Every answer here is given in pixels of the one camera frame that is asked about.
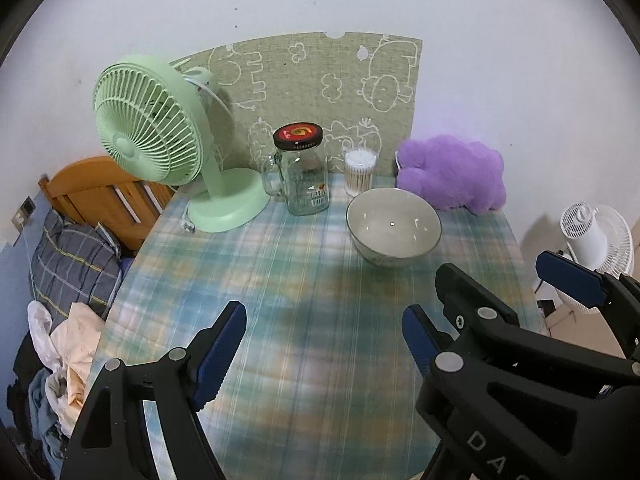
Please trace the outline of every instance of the jar handle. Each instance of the jar handle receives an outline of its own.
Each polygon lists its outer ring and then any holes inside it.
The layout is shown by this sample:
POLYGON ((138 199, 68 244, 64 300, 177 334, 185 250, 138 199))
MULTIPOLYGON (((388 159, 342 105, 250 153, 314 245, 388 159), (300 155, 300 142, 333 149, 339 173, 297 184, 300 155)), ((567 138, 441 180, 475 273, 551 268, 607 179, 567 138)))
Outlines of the jar handle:
POLYGON ((273 155, 269 155, 264 160, 264 162, 262 163, 261 173, 262 173, 262 186, 264 187, 265 192, 271 196, 282 196, 283 192, 282 192, 282 178, 280 176, 280 168, 273 155), (277 175, 278 175, 278 181, 280 185, 277 188, 273 187, 273 185, 271 184, 271 179, 267 177, 267 175, 271 173, 270 170, 274 166, 278 168, 277 175))

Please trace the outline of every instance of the tablecloth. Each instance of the tablecloth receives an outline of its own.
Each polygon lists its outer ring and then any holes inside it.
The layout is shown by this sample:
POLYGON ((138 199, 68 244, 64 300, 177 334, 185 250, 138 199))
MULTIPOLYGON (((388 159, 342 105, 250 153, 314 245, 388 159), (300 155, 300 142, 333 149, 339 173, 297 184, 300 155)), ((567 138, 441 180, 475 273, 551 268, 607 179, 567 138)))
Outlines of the tablecloth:
MULTIPOLYGON (((438 442, 414 404, 420 375, 402 339, 405 307, 421 304, 454 333, 434 274, 452 262, 543 332, 524 262, 501 212, 439 212, 442 238, 420 263, 383 269, 353 247, 348 196, 334 176, 330 207, 295 217, 271 200, 220 234, 180 228, 177 193, 127 275, 98 346, 103 363, 156 360, 187 346, 227 301, 246 306, 246 335, 214 402, 198 416, 229 480, 408 479, 438 442)), ((174 478, 158 412, 146 403, 158 473, 174 478)))

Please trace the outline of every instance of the wooden headboard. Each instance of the wooden headboard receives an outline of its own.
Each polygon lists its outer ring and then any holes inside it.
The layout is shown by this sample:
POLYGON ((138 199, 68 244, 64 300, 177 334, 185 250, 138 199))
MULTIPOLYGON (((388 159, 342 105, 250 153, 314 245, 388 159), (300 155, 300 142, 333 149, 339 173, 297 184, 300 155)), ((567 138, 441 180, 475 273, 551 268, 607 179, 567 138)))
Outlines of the wooden headboard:
POLYGON ((130 175, 110 156, 80 160, 38 184, 56 211, 93 227, 102 222, 131 250, 140 248, 160 216, 158 206, 165 208, 174 194, 130 175))

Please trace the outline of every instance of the glass mug jar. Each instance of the glass mug jar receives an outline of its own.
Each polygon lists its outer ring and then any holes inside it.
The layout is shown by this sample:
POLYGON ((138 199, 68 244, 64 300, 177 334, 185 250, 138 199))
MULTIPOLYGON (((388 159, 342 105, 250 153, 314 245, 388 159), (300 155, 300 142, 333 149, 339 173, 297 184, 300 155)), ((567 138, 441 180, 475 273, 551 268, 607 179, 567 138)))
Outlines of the glass mug jar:
POLYGON ((322 128, 313 123, 293 123, 273 134, 276 153, 262 165, 262 184, 271 196, 281 196, 292 215, 311 215, 329 206, 326 154, 322 128), (277 168, 279 184, 270 175, 277 168))

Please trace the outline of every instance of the bowl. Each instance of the bowl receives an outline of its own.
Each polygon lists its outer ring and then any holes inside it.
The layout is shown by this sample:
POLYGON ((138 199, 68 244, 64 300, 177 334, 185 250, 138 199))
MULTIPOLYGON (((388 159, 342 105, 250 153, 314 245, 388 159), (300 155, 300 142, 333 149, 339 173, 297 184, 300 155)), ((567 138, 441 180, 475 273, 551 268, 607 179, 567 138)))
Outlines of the bowl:
POLYGON ((369 189, 351 200, 347 227, 364 259, 380 267, 419 261, 437 245, 442 232, 433 207, 395 187, 369 189))

